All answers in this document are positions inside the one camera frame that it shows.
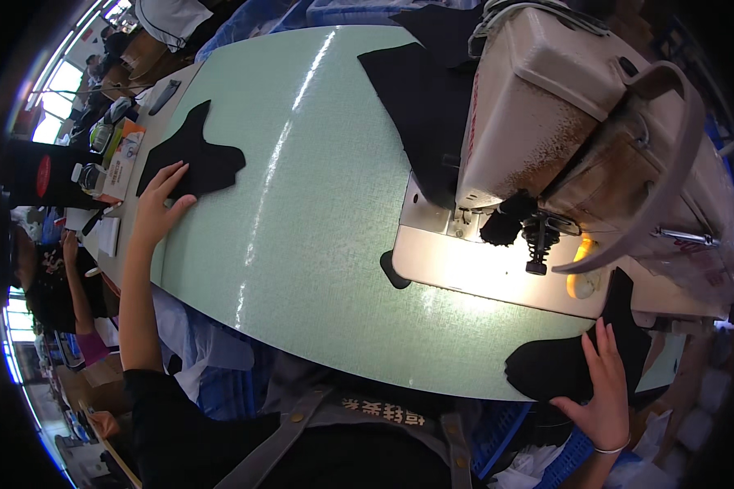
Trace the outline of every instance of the bracelet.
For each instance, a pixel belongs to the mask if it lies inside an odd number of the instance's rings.
[[[598,447],[597,447],[596,445],[593,445],[593,450],[595,450],[595,451],[596,451],[596,452],[598,452],[598,453],[603,453],[604,455],[611,455],[611,454],[613,454],[613,453],[617,453],[617,452],[620,452],[620,451],[621,451],[621,450],[622,450],[623,448],[625,448],[625,447],[626,447],[626,446],[627,446],[627,445],[628,445],[629,443],[631,443],[631,434],[630,434],[630,433],[628,433],[628,441],[626,442],[626,444],[625,444],[625,445],[623,445],[623,446],[621,446],[621,447],[619,447],[619,448],[616,448],[616,449],[614,449],[614,450],[601,450],[601,449],[600,449],[600,448],[598,448]]]

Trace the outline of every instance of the hand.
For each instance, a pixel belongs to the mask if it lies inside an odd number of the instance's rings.
[[[62,259],[66,264],[76,266],[76,256],[79,253],[79,242],[76,239],[76,232],[65,230],[60,237],[60,246],[62,246]]]
[[[616,450],[628,441],[628,392],[626,371],[617,352],[612,325],[604,327],[604,318],[596,322],[598,352],[587,333],[581,335],[593,398],[587,406],[580,406],[568,397],[555,397],[549,402],[557,406],[579,426],[593,445],[601,450]]]
[[[131,243],[140,247],[155,249],[166,233],[174,227],[185,211],[196,203],[192,195],[182,196],[171,209],[166,208],[164,202],[172,190],[177,186],[182,175],[188,170],[187,164],[181,161],[158,171],[141,197],[138,198],[136,222],[133,225]]]

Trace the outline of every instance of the white shirt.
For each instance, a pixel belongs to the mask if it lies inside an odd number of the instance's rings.
[[[197,0],[136,0],[136,16],[149,35],[175,53],[212,16]]]

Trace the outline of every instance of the apron strap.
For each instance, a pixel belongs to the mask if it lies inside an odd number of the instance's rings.
[[[331,387],[315,387],[305,394],[285,416],[277,431],[247,455],[214,489],[257,488],[302,434],[315,410],[331,391]]]
[[[451,489],[470,489],[470,449],[462,432],[462,418],[457,413],[440,416],[443,433],[449,443]]]

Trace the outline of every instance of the apron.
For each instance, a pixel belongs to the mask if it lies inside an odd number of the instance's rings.
[[[314,385],[294,394],[287,390],[286,394],[290,395],[283,396],[278,403],[280,427],[236,465],[215,489],[258,488],[305,428],[363,423],[402,429],[449,465],[452,489],[470,489],[470,450],[459,413],[444,414],[439,421],[433,421],[401,406],[362,400],[325,385]],[[435,436],[436,432],[442,434],[445,443]]]

